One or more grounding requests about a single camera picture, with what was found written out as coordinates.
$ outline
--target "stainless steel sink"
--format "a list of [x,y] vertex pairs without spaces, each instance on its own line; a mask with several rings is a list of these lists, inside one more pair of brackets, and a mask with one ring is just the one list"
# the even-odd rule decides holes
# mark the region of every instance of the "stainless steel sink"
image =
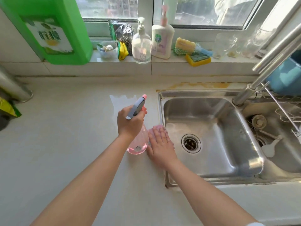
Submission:
[[[179,160],[216,185],[301,178],[301,147],[290,132],[290,124],[277,117],[277,105],[263,98],[236,107],[231,100],[237,94],[227,90],[159,93],[161,121]],[[266,132],[283,136],[272,158],[264,155],[262,143],[257,140],[260,138],[255,137],[245,119],[259,113],[268,119]],[[265,138],[267,143],[273,141]],[[167,172],[165,182],[167,188],[177,186]]]

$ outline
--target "pink spray bottle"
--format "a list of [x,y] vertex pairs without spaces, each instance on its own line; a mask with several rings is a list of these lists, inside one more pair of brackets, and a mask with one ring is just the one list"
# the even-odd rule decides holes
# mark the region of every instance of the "pink spray bottle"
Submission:
[[[144,107],[146,98],[147,96],[144,94],[135,102],[133,108],[130,110],[130,112],[126,117],[128,120],[136,116],[141,110],[146,111],[146,108]],[[131,142],[127,151],[133,155],[139,155],[146,150],[147,146],[148,146],[148,130],[146,129],[143,123],[141,131]]]

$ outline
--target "drain plug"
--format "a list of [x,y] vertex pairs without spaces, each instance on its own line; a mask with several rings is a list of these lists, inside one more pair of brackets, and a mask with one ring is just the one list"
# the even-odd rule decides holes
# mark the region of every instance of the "drain plug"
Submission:
[[197,153],[201,150],[201,141],[195,135],[187,134],[182,137],[182,147],[189,153]]

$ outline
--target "faucet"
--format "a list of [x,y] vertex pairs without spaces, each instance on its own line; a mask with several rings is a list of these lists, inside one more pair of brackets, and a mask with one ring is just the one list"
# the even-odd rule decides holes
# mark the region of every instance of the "faucet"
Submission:
[[241,106],[250,98],[259,85],[263,88],[267,86],[263,84],[267,77],[280,66],[288,57],[294,53],[301,45],[301,24],[295,27],[283,40],[281,40],[272,50],[270,50],[254,67],[253,71],[260,76],[246,86],[236,97],[232,99],[232,103]]

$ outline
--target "small plastic bowl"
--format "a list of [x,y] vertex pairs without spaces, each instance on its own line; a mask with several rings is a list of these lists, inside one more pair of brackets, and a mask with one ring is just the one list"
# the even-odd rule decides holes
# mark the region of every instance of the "small plastic bowl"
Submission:
[[[101,51],[99,44],[102,45],[102,46],[111,45],[113,47],[113,50],[112,51]],[[97,48],[97,50],[100,54],[101,59],[115,59],[115,58],[118,58],[117,57],[117,54],[118,54],[117,44],[114,41],[101,41],[99,44],[96,46],[96,48]]]

